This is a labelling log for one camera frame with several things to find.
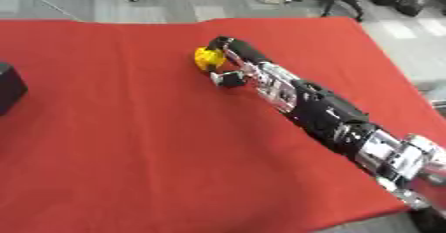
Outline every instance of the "yellow toy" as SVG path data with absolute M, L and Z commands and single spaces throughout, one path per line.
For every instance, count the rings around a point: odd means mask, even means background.
M 223 63 L 225 63 L 226 57 L 222 50 L 208 50 L 206 47 L 200 47 L 195 51 L 195 64 L 202 71 L 209 71 L 209 67 L 213 66 L 211 69 L 217 69 Z

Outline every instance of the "red cloth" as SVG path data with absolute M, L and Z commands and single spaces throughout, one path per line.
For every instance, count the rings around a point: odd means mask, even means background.
M 398 136 L 445 121 L 353 21 L 178 25 L 0 22 L 29 94 L 0 118 L 0 231 L 300 232 L 406 209 L 249 88 L 216 88 L 193 52 L 250 42 Z

